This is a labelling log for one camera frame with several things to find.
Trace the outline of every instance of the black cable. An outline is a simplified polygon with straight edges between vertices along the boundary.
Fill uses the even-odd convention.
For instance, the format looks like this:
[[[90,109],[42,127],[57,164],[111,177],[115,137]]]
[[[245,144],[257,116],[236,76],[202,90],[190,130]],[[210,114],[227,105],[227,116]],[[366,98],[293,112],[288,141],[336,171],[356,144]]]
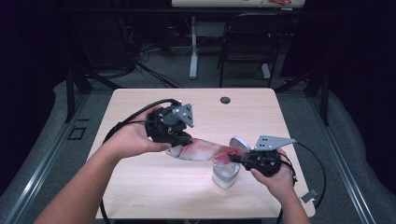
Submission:
[[[105,210],[105,204],[103,203],[103,199],[102,199],[102,201],[100,202],[100,211],[101,211],[101,213],[102,213],[102,217],[103,217],[103,221],[106,223],[106,224],[110,224],[110,220],[108,219],[108,217],[107,217],[107,213],[106,213],[106,210]]]
[[[148,120],[136,120],[136,121],[130,121],[127,124],[132,124],[132,123],[140,123],[140,124],[145,124],[145,123],[155,123],[155,121],[148,121]]]
[[[147,51],[151,52],[151,51],[153,51],[153,50],[155,50],[155,45],[153,45],[153,44],[148,44],[148,45],[146,45],[145,47],[143,47],[143,48],[140,50],[140,53],[146,53]]]
[[[319,165],[320,165],[320,167],[322,169],[322,173],[323,173],[323,190],[322,190],[322,193],[320,195],[320,198],[318,199],[317,204],[315,204],[315,208],[317,209],[320,206],[320,204],[321,204],[321,202],[323,200],[323,197],[324,197],[324,194],[325,194],[326,188],[327,188],[326,171],[324,169],[323,163],[320,161],[320,159],[318,158],[318,156],[315,154],[315,152],[312,149],[310,149],[309,147],[307,147],[304,144],[302,144],[300,142],[297,142],[297,141],[296,141],[296,144],[298,144],[299,146],[301,146],[301,147],[305,148],[306,150],[308,150],[315,157],[315,159],[317,159],[317,161],[318,161],[318,163],[319,163]]]
[[[297,182],[297,175],[296,175],[296,172],[294,171],[293,166],[291,165],[291,163],[287,163],[287,162],[285,162],[285,161],[282,161],[282,163],[285,164],[285,165],[287,165],[287,166],[290,168],[291,174],[292,174],[292,177],[291,177],[291,178],[293,179],[293,186],[294,186],[295,183]]]
[[[138,54],[138,58],[140,59],[141,62],[148,62],[149,61],[149,56],[150,53],[153,51],[154,49],[150,49],[150,50],[140,50],[140,53]]]
[[[172,105],[177,105],[179,104],[179,102],[177,100],[174,99],[164,99],[164,100],[160,100],[157,102],[154,102],[152,104],[146,105],[145,107],[141,108],[139,111],[135,112],[134,114],[132,114],[128,119],[126,119],[125,121],[123,121],[123,123],[127,123],[131,120],[133,120],[134,118],[136,118],[137,116],[139,116],[141,113],[145,112],[146,110],[156,106],[156,105],[161,105],[164,103],[171,103]]]
[[[172,78],[164,75],[164,74],[160,74],[157,72],[152,71],[151,69],[147,68],[145,65],[143,65],[142,63],[136,63],[136,65],[139,65],[143,70],[145,70],[147,73],[149,73],[150,75],[156,77],[157,79],[159,79],[161,81],[161,83],[167,87],[166,85],[172,87],[172,88],[183,88],[179,83],[177,83],[176,81],[174,81]]]
[[[107,79],[113,79],[117,77],[125,77],[126,75],[132,73],[134,71],[134,66],[131,66],[127,69],[122,70],[120,73],[112,74],[112,75],[101,75],[101,77],[105,77]]]
[[[318,199],[317,204],[315,204],[315,209],[318,209],[318,207],[320,206],[320,204],[321,204],[321,202],[322,202],[322,200],[323,200],[323,197],[324,197],[324,194],[325,194],[326,188],[327,188],[327,176],[326,176],[326,171],[325,171],[325,169],[324,169],[323,163],[320,161],[320,159],[318,158],[318,156],[315,154],[315,152],[314,152],[312,149],[310,149],[310,148],[307,147],[306,145],[304,145],[304,144],[302,144],[302,143],[300,143],[300,142],[297,142],[297,141],[296,141],[296,144],[299,145],[299,146],[301,146],[301,147],[303,147],[303,148],[305,148],[306,150],[308,150],[308,151],[315,157],[315,159],[318,161],[318,163],[319,163],[319,165],[320,165],[320,167],[321,167],[321,170],[322,170],[322,173],[323,173],[323,190],[322,190],[322,193],[321,193],[321,195],[320,195],[320,198]],[[285,158],[287,158],[288,161],[290,162],[289,158],[288,158],[286,155],[283,155],[282,153],[279,153],[279,154],[282,155],[282,156],[284,156]],[[277,220],[276,220],[276,224],[279,224],[279,223],[280,223],[280,220],[282,219],[282,217],[283,217],[283,210],[282,210],[282,208],[281,208],[280,211],[279,211],[279,215],[278,215],[278,217],[277,217]]]

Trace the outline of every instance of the forearm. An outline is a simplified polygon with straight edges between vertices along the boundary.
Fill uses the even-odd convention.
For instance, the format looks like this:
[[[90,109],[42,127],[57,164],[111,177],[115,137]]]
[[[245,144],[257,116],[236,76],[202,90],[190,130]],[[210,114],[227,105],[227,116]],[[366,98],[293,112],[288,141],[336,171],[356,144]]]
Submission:
[[[283,219],[285,224],[298,223],[305,224],[311,223],[306,212],[301,205],[297,195],[293,192],[289,198],[281,202],[283,209]]]
[[[99,148],[45,208],[36,223],[93,223],[118,161],[111,148]]]

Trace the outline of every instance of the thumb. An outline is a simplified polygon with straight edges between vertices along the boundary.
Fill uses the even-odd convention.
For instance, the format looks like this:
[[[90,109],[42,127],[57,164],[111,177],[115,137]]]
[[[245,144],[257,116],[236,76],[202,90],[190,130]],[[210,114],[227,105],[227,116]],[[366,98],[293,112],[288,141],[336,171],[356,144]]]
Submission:
[[[169,143],[153,143],[154,145],[153,145],[153,147],[152,147],[152,150],[153,151],[156,151],[156,152],[160,152],[160,151],[164,151],[164,150],[166,150],[166,149],[169,149],[169,148],[171,148],[171,144],[169,144]]]

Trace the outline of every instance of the table leg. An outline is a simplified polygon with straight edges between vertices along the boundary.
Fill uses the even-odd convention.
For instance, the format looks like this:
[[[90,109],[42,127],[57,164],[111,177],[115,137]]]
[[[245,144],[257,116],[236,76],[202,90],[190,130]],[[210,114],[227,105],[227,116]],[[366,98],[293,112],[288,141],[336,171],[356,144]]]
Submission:
[[[197,78],[198,69],[198,53],[197,53],[197,34],[195,17],[191,18],[191,65],[190,65],[190,79]]]
[[[270,78],[271,73],[270,73],[270,69],[268,68],[268,63],[264,63],[262,65],[262,77],[263,78]]]

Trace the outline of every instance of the white desk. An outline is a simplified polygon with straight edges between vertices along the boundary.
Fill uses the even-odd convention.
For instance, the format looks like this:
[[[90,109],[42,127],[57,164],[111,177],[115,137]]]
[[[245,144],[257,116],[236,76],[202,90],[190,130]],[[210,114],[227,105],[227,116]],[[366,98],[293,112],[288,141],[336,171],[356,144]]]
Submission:
[[[228,96],[224,105],[220,98]],[[274,92],[270,89],[116,90],[93,142],[91,154],[107,132],[135,111],[161,99],[193,104],[192,136],[228,145],[239,135],[254,145],[260,134],[290,137]],[[283,147],[297,173],[299,196],[308,192],[293,146]],[[280,204],[241,169],[229,189],[212,180],[212,161],[182,161],[160,153],[124,159],[110,179],[104,202],[110,218],[260,218],[277,217]],[[312,217],[312,203],[303,204]]]
[[[172,7],[281,7],[284,9],[292,9],[294,7],[303,7],[305,0],[291,0],[291,4],[281,6],[280,4],[272,3],[269,0],[172,0]],[[197,24],[195,17],[191,19],[191,64],[190,64],[190,79],[197,78],[198,70],[198,52],[197,52],[197,36],[200,32],[197,30],[200,24]],[[224,24],[216,23],[209,25],[211,35],[204,36],[222,36]],[[270,76],[268,65],[262,66],[262,73],[264,78]]]

